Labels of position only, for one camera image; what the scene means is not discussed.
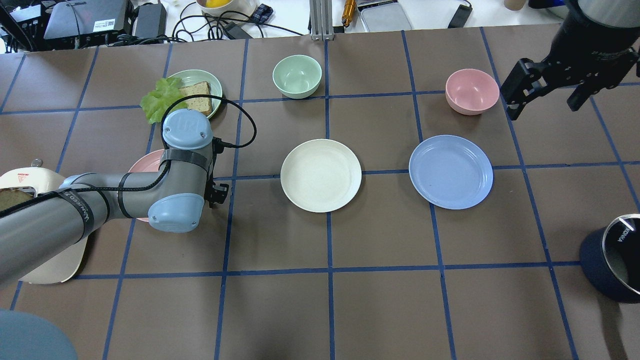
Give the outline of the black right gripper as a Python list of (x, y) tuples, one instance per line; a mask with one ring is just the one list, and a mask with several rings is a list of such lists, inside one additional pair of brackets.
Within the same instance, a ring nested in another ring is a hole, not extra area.
[(617, 87), (639, 62), (633, 48), (638, 38), (638, 27), (562, 25), (544, 59), (519, 59), (501, 85), (509, 120), (516, 121), (526, 104), (558, 88), (576, 87), (566, 102), (577, 112), (590, 96)]

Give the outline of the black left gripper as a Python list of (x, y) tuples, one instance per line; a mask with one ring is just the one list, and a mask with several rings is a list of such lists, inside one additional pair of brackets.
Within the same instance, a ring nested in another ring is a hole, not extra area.
[(217, 205), (224, 205), (230, 192), (230, 184), (217, 183), (213, 178), (207, 180), (207, 203), (208, 207), (214, 208)]

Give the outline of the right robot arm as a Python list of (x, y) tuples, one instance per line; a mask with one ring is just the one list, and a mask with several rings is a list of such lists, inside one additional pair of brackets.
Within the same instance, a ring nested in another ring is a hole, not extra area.
[(616, 88), (639, 66), (637, 0), (567, 0), (567, 16), (540, 62), (519, 59), (500, 87), (507, 116), (558, 88), (574, 86), (567, 105), (578, 111), (590, 96)]

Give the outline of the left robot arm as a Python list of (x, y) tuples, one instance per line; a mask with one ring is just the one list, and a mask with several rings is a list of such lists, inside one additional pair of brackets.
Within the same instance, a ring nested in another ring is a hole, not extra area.
[(20, 280), (115, 219), (146, 218), (168, 233), (195, 230), (210, 193), (217, 155), (227, 146), (210, 121), (181, 109), (161, 125), (156, 172), (94, 173), (67, 178), (58, 189), (1, 212), (1, 285)]

